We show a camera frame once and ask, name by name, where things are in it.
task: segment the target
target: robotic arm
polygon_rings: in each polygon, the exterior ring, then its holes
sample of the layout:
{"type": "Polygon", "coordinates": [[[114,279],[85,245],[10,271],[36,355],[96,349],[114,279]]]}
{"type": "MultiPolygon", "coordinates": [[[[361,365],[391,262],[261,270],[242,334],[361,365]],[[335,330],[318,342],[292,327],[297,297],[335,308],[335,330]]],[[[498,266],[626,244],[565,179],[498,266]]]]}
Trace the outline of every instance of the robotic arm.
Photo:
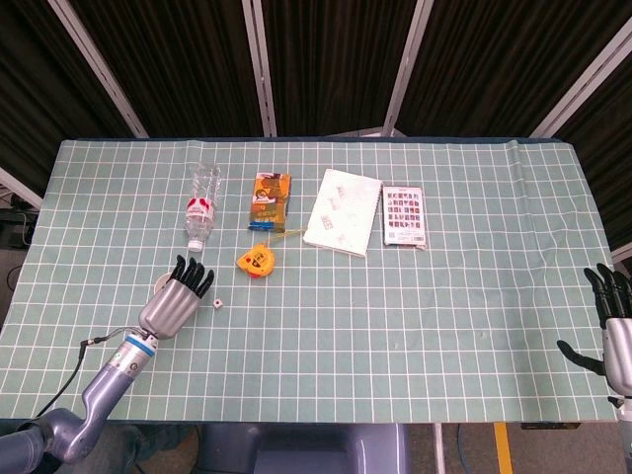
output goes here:
{"type": "MultiPolygon", "coordinates": [[[[178,256],[171,278],[147,303],[138,318],[139,334],[129,334],[82,393],[86,419],[57,408],[0,437],[0,472],[28,473],[45,453],[65,463],[77,462],[94,448],[106,419],[129,385],[156,353],[158,341],[171,339],[198,309],[213,283],[213,270],[178,256]]],[[[87,345],[82,344],[82,351],[87,345]]]]}
{"type": "Polygon", "coordinates": [[[558,341],[562,354],[572,363],[597,375],[623,398],[608,397],[617,409],[619,431],[625,449],[625,466],[632,474],[632,283],[621,272],[612,272],[602,264],[601,274],[584,269],[591,282],[594,304],[603,338],[603,361],[576,353],[565,341],[558,341]]]}

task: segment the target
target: white book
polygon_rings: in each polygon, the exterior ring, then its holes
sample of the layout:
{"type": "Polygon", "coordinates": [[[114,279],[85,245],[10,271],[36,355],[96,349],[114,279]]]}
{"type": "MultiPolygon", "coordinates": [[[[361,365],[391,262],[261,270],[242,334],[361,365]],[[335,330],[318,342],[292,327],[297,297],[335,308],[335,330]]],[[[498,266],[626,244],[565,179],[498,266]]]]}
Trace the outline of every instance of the white book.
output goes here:
{"type": "Polygon", "coordinates": [[[303,241],[366,257],[381,187],[373,178],[325,171],[303,241]]]}

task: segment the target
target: bottle cap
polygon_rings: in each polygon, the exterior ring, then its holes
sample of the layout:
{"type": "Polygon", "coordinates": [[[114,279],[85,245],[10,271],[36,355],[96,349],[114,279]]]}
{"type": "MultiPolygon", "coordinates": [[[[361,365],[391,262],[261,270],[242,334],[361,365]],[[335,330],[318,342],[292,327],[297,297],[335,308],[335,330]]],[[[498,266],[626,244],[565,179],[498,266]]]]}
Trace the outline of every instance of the bottle cap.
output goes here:
{"type": "Polygon", "coordinates": [[[200,242],[200,240],[190,240],[189,241],[189,250],[192,252],[201,252],[201,249],[204,248],[204,243],[200,242]]]}

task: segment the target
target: person's leg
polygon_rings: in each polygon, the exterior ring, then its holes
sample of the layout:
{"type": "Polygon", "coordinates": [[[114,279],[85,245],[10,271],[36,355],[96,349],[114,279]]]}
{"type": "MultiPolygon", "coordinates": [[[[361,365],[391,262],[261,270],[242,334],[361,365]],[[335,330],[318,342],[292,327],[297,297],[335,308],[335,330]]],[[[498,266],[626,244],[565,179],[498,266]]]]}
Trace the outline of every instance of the person's leg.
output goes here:
{"type": "Polygon", "coordinates": [[[126,473],[136,462],[149,459],[156,451],[175,448],[192,429],[188,425],[109,424],[85,459],[76,464],[64,464],[57,472],[126,473]]]}

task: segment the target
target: cutting mat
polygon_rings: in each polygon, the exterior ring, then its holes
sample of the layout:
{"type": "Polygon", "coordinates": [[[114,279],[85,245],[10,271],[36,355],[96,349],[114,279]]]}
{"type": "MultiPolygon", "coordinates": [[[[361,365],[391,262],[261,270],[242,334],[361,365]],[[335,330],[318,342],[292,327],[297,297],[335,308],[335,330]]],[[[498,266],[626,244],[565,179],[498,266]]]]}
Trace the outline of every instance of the cutting mat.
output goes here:
{"type": "MultiPolygon", "coordinates": [[[[565,143],[66,141],[0,336],[0,418],[28,418],[70,374],[79,341],[135,324],[153,282],[186,252],[190,168],[225,177],[201,260],[216,285],[117,405],[126,420],[483,422],[611,419],[605,381],[569,366],[558,338],[597,356],[583,267],[609,262],[593,198],[565,143]],[[327,168],[421,186],[429,249],[366,259],[276,244],[250,279],[235,260],[257,171],[290,173],[287,227],[307,225],[327,168]],[[213,310],[211,302],[224,302],[213,310]]],[[[87,351],[57,406],[119,341],[87,351]]]]}

